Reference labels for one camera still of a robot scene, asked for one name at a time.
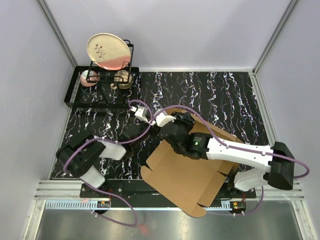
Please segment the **brown cardboard box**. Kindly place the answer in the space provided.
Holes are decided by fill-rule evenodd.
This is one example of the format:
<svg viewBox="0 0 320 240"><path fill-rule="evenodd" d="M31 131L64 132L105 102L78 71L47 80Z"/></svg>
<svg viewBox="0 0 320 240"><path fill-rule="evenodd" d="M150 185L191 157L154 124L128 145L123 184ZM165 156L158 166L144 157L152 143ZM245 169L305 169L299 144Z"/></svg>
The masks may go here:
<svg viewBox="0 0 320 240"><path fill-rule="evenodd" d="M191 159L174 152L165 140L140 169L142 179L191 217L206 214L226 176L238 164L221 159Z"/></svg>

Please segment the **black marble pattern mat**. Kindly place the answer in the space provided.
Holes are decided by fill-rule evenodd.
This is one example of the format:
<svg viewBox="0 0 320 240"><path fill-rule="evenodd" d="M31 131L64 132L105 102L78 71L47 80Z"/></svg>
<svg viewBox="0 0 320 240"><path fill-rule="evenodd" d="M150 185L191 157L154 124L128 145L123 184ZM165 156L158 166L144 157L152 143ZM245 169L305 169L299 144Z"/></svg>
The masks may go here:
<svg viewBox="0 0 320 240"><path fill-rule="evenodd" d="M152 111L172 105L188 106L246 144L270 143L247 72L141 72L133 79L129 98L145 102ZM60 143L67 144L84 131L117 140L128 124L136 122L128 109L73 109Z"/></svg>

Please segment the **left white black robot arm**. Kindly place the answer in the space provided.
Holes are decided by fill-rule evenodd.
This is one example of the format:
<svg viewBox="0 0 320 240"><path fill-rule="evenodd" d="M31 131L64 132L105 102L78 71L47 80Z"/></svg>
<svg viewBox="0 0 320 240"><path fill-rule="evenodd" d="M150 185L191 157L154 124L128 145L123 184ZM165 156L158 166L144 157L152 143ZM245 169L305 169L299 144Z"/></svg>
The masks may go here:
<svg viewBox="0 0 320 240"><path fill-rule="evenodd" d="M106 178L94 166L100 158L114 161L126 161L134 152L139 140L132 142L143 132L142 125L129 124L120 135L120 142L127 144L118 145L110 140L99 140L91 132L85 130L63 144L55 156L62 165L67 165L65 171L74 178L84 180L91 185L90 192L97 198L103 198L108 193Z"/></svg>

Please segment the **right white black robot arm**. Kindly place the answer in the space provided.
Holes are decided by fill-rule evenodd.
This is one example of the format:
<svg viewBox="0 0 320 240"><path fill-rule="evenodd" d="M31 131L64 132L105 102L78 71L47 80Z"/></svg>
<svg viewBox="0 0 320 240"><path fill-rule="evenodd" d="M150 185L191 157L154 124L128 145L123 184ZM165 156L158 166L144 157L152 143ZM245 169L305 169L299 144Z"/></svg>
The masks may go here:
<svg viewBox="0 0 320 240"><path fill-rule="evenodd" d="M189 112L160 113L155 122L159 135L176 154L199 160L222 160L251 166L229 177L228 195L239 198L252 188L269 185L290 191L294 185L295 164L288 147L282 142L274 146L250 145L228 140L220 129Z"/></svg>

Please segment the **slotted aluminium rail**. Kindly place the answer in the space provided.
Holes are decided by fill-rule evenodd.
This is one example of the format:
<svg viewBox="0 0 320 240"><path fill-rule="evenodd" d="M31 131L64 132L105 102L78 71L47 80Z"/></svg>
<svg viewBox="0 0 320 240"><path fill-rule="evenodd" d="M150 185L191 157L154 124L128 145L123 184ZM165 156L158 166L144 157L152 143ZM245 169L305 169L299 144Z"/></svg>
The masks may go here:
<svg viewBox="0 0 320 240"><path fill-rule="evenodd" d="M128 206L117 207L110 203L109 209L98 209L97 200L88 200L83 202L81 200L47 200L45 208L50 210L130 210ZM204 208L207 211L230 211L231 204L229 201L222 201L217 206L210 206Z"/></svg>

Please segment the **pink white ceramic cup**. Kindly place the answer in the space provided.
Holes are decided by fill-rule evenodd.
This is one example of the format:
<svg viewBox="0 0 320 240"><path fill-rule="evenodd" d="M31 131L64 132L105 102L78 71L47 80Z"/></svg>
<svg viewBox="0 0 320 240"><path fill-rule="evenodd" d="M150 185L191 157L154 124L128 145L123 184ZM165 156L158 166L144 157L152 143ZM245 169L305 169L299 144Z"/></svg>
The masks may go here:
<svg viewBox="0 0 320 240"><path fill-rule="evenodd" d="M84 87L93 87L98 83L99 80L100 77L98 73L92 70L85 70L80 75L80 84Z"/></svg>

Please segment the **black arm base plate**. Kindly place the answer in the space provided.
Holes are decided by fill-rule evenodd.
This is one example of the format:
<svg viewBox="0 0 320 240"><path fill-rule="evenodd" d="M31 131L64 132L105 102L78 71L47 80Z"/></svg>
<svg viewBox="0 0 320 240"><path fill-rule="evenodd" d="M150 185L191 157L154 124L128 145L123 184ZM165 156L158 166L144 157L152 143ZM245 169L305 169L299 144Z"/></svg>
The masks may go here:
<svg viewBox="0 0 320 240"><path fill-rule="evenodd" d="M240 192L235 189L227 189L228 182L225 181L215 196L215 200L231 200L231 199L254 199L257 197L256 190ZM153 187L145 183L143 180L128 180L128 179L107 179L106 182L99 188L102 191L110 192L124 198L132 196L160 196L161 194ZM108 197L106 194L93 190L86 184L80 187L81 198L103 198Z"/></svg>

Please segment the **right small control box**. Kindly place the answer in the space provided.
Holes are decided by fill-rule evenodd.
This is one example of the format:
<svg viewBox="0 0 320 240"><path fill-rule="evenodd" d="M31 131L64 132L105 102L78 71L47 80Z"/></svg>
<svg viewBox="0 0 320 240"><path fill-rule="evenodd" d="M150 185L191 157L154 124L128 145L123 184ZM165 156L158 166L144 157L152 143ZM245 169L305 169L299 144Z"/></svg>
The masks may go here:
<svg viewBox="0 0 320 240"><path fill-rule="evenodd" d="M243 211L245 212L247 208L247 204L245 201L234 201L232 202L232 209L235 211Z"/></svg>

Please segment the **small control box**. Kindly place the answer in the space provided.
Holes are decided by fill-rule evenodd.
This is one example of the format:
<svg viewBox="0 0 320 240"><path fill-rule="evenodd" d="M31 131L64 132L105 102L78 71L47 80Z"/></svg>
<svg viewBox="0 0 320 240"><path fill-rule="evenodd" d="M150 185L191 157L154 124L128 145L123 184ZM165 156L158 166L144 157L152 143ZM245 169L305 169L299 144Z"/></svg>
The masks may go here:
<svg viewBox="0 0 320 240"><path fill-rule="evenodd" d="M98 200L96 204L97 209L107 210L110 208L110 202L107 200Z"/></svg>
<svg viewBox="0 0 320 240"><path fill-rule="evenodd" d="M247 204L245 201L234 201L232 202L232 209L235 211L243 211L245 212L247 208Z"/></svg>

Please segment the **left small control box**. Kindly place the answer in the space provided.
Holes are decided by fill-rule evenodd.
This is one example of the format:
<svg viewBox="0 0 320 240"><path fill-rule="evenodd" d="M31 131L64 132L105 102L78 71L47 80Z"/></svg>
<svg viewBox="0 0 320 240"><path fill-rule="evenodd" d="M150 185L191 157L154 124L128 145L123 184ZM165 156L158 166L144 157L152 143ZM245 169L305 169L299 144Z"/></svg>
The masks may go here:
<svg viewBox="0 0 320 240"><path fill-rule="evenodd" d="M96 204L97 209L107 210L110 208L110 202L107 200L98 200Z"/></svg>

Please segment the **beige ceramic cup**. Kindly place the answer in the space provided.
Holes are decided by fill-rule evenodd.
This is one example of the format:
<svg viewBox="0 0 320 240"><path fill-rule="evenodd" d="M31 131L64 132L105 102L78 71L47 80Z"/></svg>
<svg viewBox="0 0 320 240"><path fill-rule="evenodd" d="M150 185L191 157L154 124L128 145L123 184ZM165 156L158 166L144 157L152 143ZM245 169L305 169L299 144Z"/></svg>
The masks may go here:
<svg viewBox="0 0 320 240"><path fill-rule="evenodd" d="M119 70L114 76L115 83L110 84L112 90L127 90L132 86L133 77L127 70Z"/></svg>

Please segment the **cream pink floral plate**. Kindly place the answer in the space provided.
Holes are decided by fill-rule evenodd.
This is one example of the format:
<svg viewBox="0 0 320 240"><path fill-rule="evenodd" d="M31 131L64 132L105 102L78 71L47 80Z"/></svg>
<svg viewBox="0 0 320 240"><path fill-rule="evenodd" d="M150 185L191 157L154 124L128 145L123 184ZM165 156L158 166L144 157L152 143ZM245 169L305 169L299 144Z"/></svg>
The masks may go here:
<svg viewBox="0 0 320 240"><path fill-rule="evenodd" d="M87 41L86 51L93 63L110 71L127 67L132 56L125 41L111 33L93 35Z"/></svg>

